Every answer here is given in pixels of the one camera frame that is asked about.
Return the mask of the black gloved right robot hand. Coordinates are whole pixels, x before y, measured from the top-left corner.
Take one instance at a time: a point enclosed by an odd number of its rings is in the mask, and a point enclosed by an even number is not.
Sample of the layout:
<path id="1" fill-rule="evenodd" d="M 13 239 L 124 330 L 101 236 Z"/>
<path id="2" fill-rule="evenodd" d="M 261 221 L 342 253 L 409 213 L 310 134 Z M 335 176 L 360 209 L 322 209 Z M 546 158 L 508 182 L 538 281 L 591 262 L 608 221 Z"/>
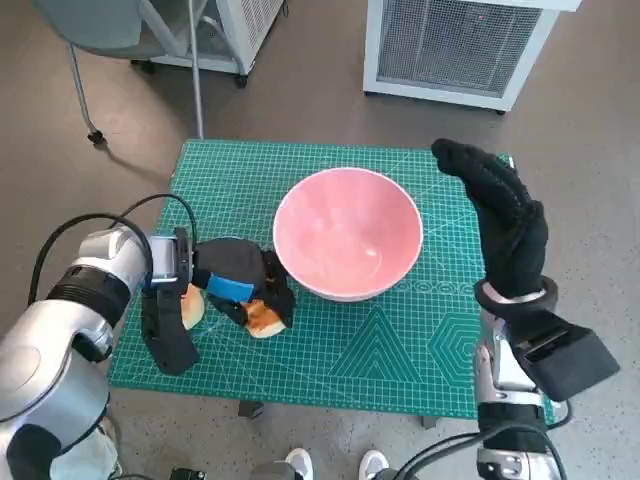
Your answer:
<path id="1" fill-rule="evenodd" d="M 459 178 L 476 211 L 485 280 L 513 299 L 543 290 L 548 226 L 541 202 L 516 170 L 476 146 L 438 139 L 431 145 L 439 170 Z"/>

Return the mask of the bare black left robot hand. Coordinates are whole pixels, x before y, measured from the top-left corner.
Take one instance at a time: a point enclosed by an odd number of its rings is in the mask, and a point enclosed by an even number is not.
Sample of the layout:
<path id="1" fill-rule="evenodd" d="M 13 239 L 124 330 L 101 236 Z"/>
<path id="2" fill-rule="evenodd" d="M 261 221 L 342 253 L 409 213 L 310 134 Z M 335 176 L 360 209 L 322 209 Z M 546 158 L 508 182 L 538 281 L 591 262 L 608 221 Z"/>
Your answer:
<path id="1" fill-rule="evenodd" d="M 191 283 L 254 338 L 293 326 L 296 299 L 288 278 L 274 251 L 246 239 L 216 238 L 194 249 Z"/>

